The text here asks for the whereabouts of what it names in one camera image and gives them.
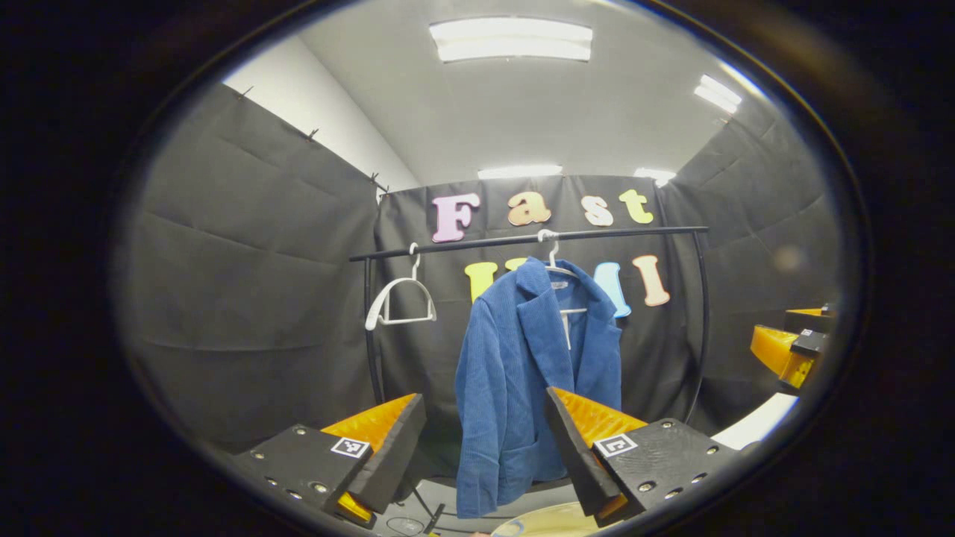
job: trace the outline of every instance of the orange letter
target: orange letter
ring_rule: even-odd
[[[508,200],[507,206],[514,207],[507,214],[507,221],[514,226],[550,220],[550,210],[544,204],[543,196],[537,192],[521,192]]]
[[[473,263],[464,268],[464,273],[471,278],[471,303],[474,304],[475,300],[478,300],[478,297],[481,293],[485,292],[487,288],[491,287],[491,284],[494,283],[494,273],[498,271],[497,263]]]
[[[633,266],[639,269],[640,275],[644,277],[644,289],[647,291],[644,304],[651,308],[669,302],[669,293],[663,289],[663,282],[660,281],[660,272],[657,271],[656,262],[655,255],[641,255],[633,260]]]

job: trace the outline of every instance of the black curtain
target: black curtain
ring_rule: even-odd
[[[374,188],[233,90],[213,88],[143,177],[120,259],[144,381],[240,451],[374,405],[360,267]]]
[[[778,391],[750,351],[753,325],[783,328],[786,310],[838,302],[839,223],[826,169],[792,123],[749,97],[723,129],[660,189],[672,226],[709,226],[710,346],[690,424],[714,434]],[[674,243],[679,265],[695,254]],[[699,285],[688,280],[690,331]],[[699,348],[694,344],[694,353]]]
[[[629,189],[647,198],[645,211],[652,222],[638,224],[619,201]],[[508,200],[521,192],[542,195],[552,216],[542,224],[513,226],[508,222]],[[395,192],[381,201],[374,236],[377,249],[408,248],[412,242],[433,244],[436,209],[432,200],[442,196],[477,193],[480,207],[473,210],[471,224],[463,228],[462,241],[537,234],[542,228],[554,231],[599,230],[584,216],[583,196],[600,196],[613,215],[610,228],[662,226],[663,215],[651,180],[632,177],[551,177],[535,179],[470,181],[442,184]],[[691,379],[695,375],[688,339],[683,277],[669,258],[670,241],[688,241],[689,236],[633,236],[584,239],[560,242],[558,258],[566,259],[589,274],[601,262],[620,264],[620,280],[626,302],[632,308],[628,317],[617,320],[623,329],[623,409],[640,419],[663,416],[680,417],[689,405]],[[436,322],[379,326],[374,331],[381,359],[386,398],[408,393],[424,394],[428,424],[421,435],[409,474],[419,477],[456,474],[461,429],[455,399],[455,371],[461,342],[471,313],[470,280],[464,268],[473,263],[494,262],[499,268],[495,278],[506,273],[505,261],[528,255],[546,259],[552,243],[482,247],[425,254],[421,258],[418,279],[435,300]],[[631,261],[641,255],[658,257],[658,270],[670,301],[657,307],[644,303],[644,283]],[[412,257],[399,257],[372,263],[377,266],[376,290],[394,278],[411,275]],[[695,269],[687,277],[698,278]],[[422,316],[423,295],[417,289],[396,289],[393,316]]]

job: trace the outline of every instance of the blue blazer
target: blue blazer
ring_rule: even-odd
[[[532,482],[566,475],[544,418],[547,386],[620,410],[616,308],[586,272],[564,260],[557,265],[580,280],[547,271],[530,257],[471,308],[455,378],[464,430],[456,479],[459,518],[493,512]],[[568,316],[568,351],[560,310],[583,307],[586,313]]]

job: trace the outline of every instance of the clothes hanger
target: clothes hanger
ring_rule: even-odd
[[[561,273],[561,274],[567,274],[567,275],[573,276],[573,277],[575,277],[575,278],[577,278],[577,279],[579,280],[579,279],[581,279],[581,277],[578,276],[577,274],[575,274],[574,272],[572,272],[572,271],[570,271],[570,270],[567,270],[566,268],[560,268],[560,267],[557,266],[557,260],[555,259],[555,257],[557,256],[557,252],[558,252],[558,250],[560,249],[560,243],[558,243],[558,239],[560,238],[560,236],[561,236],[560,233],[557,233],[556,231],[551,231],[551,230],[549,230],[549,229],[542,229],[542,230],[538,231],[538,241],[539,241],[539,242],[543,242],[543,240],[544,240],[545,238],[553,238],[553,239],[554,239],[554,249],[550,250],[550,265],[544,266],[544,269],[549,270],[549,271],[551,271],[551,272],[559,272],[559,273]],[[568,316],[570,313],[583,313],[583,312],[585,312],[585,311],[587,311],[587,308],[575,308],[575,309],[573,309],[573,310],[561,310],[561,320],[563,321],[563,335],[566,336],[566,338],[567,338],[567,350],[568,350],[568,351],[570,350],[570,323],[569,323],[569,321],[567,320],[567,316]]]
[[[412,243],[411,248],[408,249],[408,255],[414,255],[415,248],[417,248],[417,243]],[[437,319],[437,314],[435,313],[435,301],[432,300],[428,289],[425,288],[421,282],[417,281],[417,268],[420,264],[421,253],[419,252],[417,254],[417,258],[414,260],[414,266],[412,267],[412,277],[392,280],[387,286],[385,286],[384,289],[381,290],[381,292],[378,293],[378,296],[374,297],[374,301],[371,302],[371,307],[368,309],[368,316],[365,317],[365,330],[374,330],[378,323],[383,325],[402,325],[407,323],[416,323],[419,321],[434,321]],[[428,298],[428,314],[426,316],[417,317],[414,319],[392,319],[392,289],[394,289],[394,286],[403,282],[413,282],[416,286],[424,291],[425,296]]]
[[[559,272],[561,274],[567,274],[568,276],[573,276],[578,280],[581,279],[580,276],[574,272],[567,270],[566,268],[560,268],[557,266],[557,252],[561,249],[561,244],[558,242],[558,239],[561,237],[561,234],[556,231],[551,231],[550,229],[542,229],[538,231],[538,242],[542,243],[547,238],[554,239],[554,249],[550,250],[550,265],[546,266],[546,269],[550,272]]]

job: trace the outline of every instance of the clothing rail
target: clothing rail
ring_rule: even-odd
[[[418,253],[435,253],[441,251],[451,251],[457,249],[471,249],[480,247],[500,247],[505,245],[524,245],[546,241],[574,241],[577,239],[600,239],[605,237],[630,237],[634,235],[679,235],[692,234],[693,247],[696,249],[696,260],[700,271],[700,291],[703,302],[703,323],[700,342],[700,358],[696,364],[696,388],[693,391],[693,397],[690,400],[690,406],[684,415],[683,422],[690,420],[690,415],[696,407],[696,400],[700,395],[700,387],[703,385],[703,365],[706,361],[708,343],[710,339],[710,289],[707,282],[707,270],[703,263],[703,249],[700,247],[700,233],[706,233],[710,228],[707,226],[683,226],[683,227],[641,227],[635,229],[599,229],[594,231],[566,231],[554,232],[552,235],[541,239],[538,235],[520,235],[517,237],[499,237],[497,239],[478,239],[476,241],[460,241],[454,243],[440,243],[436,245],[426,245],[417,247],[414,250]],[[390,257],[402,257],[409,255],[406,248],[382,250],[361,255],[354,255],[349,261],[364,261],[365,265],[365,311],[371,307],[371,260],[386,259]],[[374,391],[375,404],[385,402],[384,391],[382,389],[382,378],[378,372],[378,360],[374,352],[374,339],[371,331],[365,331],[365,348],[368,353],[368,367],[371,374],[371,389]]]
[[[600,229],[596,231],[566,231],[555,232],[554,235],[544,237],[544,241],[573,241],[576,239],[597,239],[603,237],[629,237],[631,235],[676,235],[680,233],[706,232],[709,228],[705,226],[687,226],[687,227],[641,227],[637,229]],[[436,245],[426,245],[414,249],[415,253],[434,253],[437,251],[451,251],[456,249],[471,249],[481,247],[501,247],[505,245],[526,245],[538,243],[540,240],[537,235],[521,235],[518,237],[500,237],[497,239],[478,239],[476,241],[461,241],[456,243],[439,243]],[[349,261],[363,261],[365,259],[385,259],[388,257],[401,257],[408,255],[408,249],[390,249],[353,255]]]

